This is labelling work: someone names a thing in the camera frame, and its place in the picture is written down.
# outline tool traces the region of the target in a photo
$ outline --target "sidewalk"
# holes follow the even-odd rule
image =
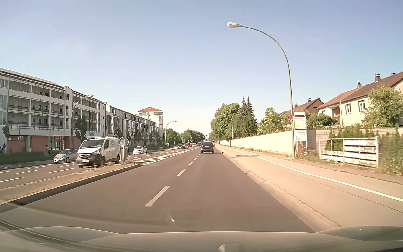
[[[351,226],[403,226],[403,184],[318,167],[284,156],[216,147],[314,231]]]
[[[150,150],[149,152],[159,152],[159,151],[165,151],[165,150],[173,150],[176,149],[177,147],[172,147],[172,148],[166,148],[166,149],[159,149],[159,150]],[[25,163],[18,163],[18,164],[1,164],[0,165],[0,170],[7,170],[7,169],[16,169],[16,168],[23,168],[23,167],[29,167],[29,166],[37,166],[37,165],[48,165],[54,163],[53,160],[43,160],[43,161],[34,161],[34,162],[25,162]]]

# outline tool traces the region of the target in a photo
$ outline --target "dark car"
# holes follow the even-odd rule
[[[203,142],[200,145],[200,153],[211,152],[214,153],[214,145],[212,142]]]

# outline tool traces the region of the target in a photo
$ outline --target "metal fence post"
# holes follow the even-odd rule
[[[376,135],[376,169],[379,170],[379,136]]]

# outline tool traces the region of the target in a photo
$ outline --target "roof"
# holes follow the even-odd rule
[[[161,111],[161,110],[152,107],[147,107],[145,109],[139,110],[138,112],[148,112],[148,111]]]
[[[300,106],[293,108],[293,111],[304,111],[307,110],[310,106],[312,106],[317,100],[320,100],[320,98],[316,98],[315,100],[311,100],[309,102],[306,102],[304,104],[301,104]]]
[[[341,93],[339,95],[337,95],[336,97],[332,98],[331,100],[327,101],[325,104],[321,105],[318,107],[318,109],[323,109],[323,108],[327,108],[328,106],[337,104],[340,102],[340,100],[343,101],[343,99],[345,99],[346,97],[350,96],[352,93],[354,93],[358,88],[354,88],[352,90],[346,91],[344,93]]]
[[[403,72],[393,74],[381,79],[380,81],[366,84],[363,87],[357,89],[354,93],[352,93],[342,101],[353,100],[355,98],[366,96],[369,92],[371,92],[372,89],[379,88],[380,86],[393,87],[401,81],[403,81]]]

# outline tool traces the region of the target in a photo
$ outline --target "house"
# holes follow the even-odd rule
[[[381,79],[380,74],[376,74],[373,83],[362,86],[359,82],[357,83],[357,88],[339,94],[317,109],[320,113],[337,119],[338,124],[361,123],[365,117],[363,112],[369,106],[368,94],[372,89],[380,86],[392,87],[403,93],[403,72],[392,73],[383,79]],[[403,119],[398,123],[403,126]]]
[[[309,98],[307,99],[306,103],[301,104],[300,106],[298,106],[298,104],[295,104],[293,111],[308,111],[311,113],[317,113],[318,112],[317,108],[322,105],[323,102],[321,101],[320,98],[316,98],[315,100]]]

